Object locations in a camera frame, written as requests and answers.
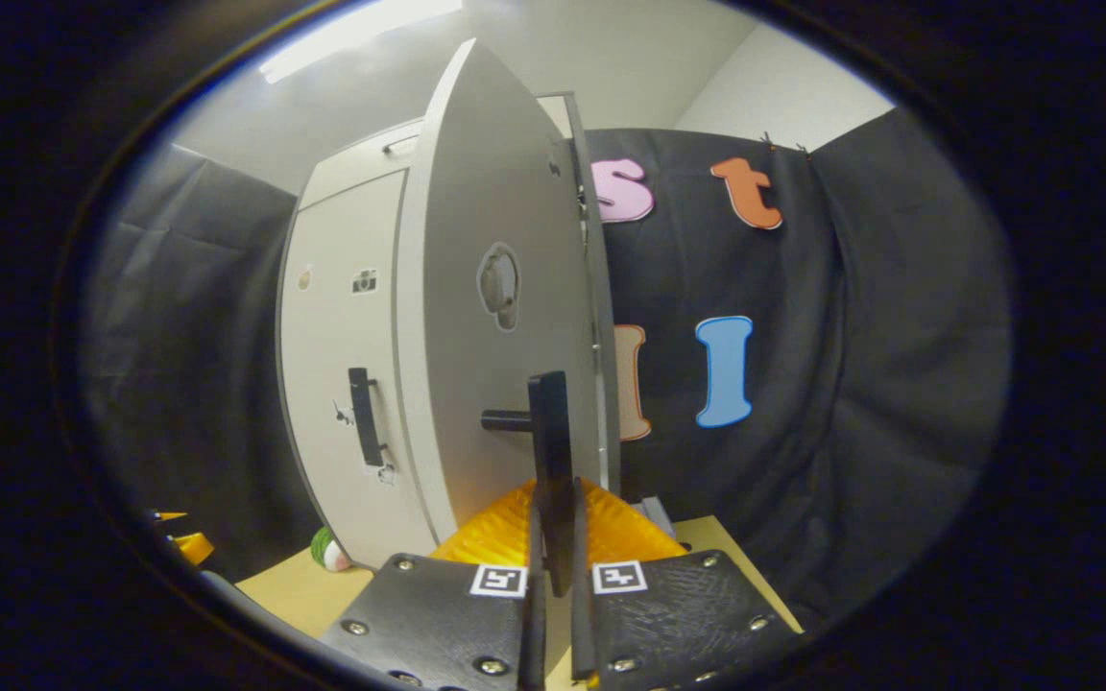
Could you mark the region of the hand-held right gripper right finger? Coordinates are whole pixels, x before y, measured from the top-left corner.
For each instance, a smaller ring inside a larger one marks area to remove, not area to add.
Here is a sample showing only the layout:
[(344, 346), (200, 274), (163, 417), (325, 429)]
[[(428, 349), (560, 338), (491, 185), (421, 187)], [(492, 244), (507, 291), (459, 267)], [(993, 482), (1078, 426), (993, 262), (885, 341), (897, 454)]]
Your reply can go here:
[(599, 494), (572, 490), (568, 674), (588, 691), (712, 691), (773, 663), (803, 626), (772, 587), (709, 548), (653, 561), (594, 561), (592, 545), (637, 537), (603, 512)]

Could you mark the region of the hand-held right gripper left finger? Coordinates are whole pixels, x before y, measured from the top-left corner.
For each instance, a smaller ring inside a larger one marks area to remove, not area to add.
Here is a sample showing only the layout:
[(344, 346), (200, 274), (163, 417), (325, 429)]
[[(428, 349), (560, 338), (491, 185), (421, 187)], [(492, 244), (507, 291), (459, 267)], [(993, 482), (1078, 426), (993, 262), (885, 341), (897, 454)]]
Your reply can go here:
[(322, 643), (422, 691), (547, 691), (535, 482), (422, 557), (394, 554)]

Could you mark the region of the shoe cabinet door bird sticker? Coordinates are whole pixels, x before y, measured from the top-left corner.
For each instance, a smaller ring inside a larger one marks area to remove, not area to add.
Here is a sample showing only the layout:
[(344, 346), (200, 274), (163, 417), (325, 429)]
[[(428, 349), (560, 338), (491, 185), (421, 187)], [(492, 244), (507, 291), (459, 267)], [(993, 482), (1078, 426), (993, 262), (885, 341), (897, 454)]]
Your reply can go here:
[(397, 232), (396, 345), (407, 439), (434, 537), (536, 475), (528, 411), (564, 371), (572, 475), (620, 486), (609, 271), (578, 109), (567, 128), (501, 57), (466, 40), (424, 114)]

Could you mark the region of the beige double-door shoe cabinet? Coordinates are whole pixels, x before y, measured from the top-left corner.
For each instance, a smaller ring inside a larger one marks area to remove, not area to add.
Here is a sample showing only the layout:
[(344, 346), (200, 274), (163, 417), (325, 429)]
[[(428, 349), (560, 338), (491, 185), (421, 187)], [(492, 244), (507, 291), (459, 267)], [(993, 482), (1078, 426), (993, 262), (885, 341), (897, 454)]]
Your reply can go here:
[(317, 163), (291, 216), (276, 376), (319, 517), (352, 564), (430, 554), (538, 475), (526, 381), (566, 377), (575, 477), (620, 489), (609, 263), (568, 92), (492, 75)]

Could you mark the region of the small grey box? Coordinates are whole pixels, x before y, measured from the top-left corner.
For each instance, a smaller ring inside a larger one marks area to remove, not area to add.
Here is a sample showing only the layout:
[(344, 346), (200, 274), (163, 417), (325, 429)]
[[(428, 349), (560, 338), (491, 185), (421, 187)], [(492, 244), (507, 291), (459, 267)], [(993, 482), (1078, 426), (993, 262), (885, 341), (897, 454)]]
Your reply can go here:
[(662, 530), (662, 533), (667, 534), (672, 541), (677, 540), (677, 531), (675, 525), (672, 525), (670, 515), (668, 515), (668, 512), (662, 506), (660, 498), (641, 498), (632, 503), (632, 507), (636, 509), (641, 516), (648, 519), (654, 525)]

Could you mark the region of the green pink watermelon toy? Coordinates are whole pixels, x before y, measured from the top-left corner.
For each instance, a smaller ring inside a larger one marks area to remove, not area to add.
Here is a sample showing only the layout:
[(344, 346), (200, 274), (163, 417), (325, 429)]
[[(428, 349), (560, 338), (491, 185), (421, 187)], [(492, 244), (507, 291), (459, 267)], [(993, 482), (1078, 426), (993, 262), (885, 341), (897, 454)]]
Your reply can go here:
[(319, 528), (310, 541), (310, 554), (323, 569), (330, 573), (348, 570), (352, 566), (347, 552), (335, 540), (326, 526)]

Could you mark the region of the black backdrop cloth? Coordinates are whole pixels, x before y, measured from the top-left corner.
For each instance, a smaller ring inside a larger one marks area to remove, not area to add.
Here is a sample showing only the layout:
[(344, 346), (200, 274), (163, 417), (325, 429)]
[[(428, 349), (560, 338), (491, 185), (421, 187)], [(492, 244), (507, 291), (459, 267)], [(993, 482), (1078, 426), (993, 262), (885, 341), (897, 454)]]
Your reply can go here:
[[(817, 627), (859, 607), (966, 503), (1013, 357), (999, 228), (912, 115), (808, 155), (690, 130), (588, 130), (654, 208), (603, 228), (640, 327), (624, 498), (712, 515)], [(88, 278), (76, 380), (140, 509), (187, 512), (238, 582), (321, 521), (281, 419), (276, 282), (296, 200), (171, 150)]]

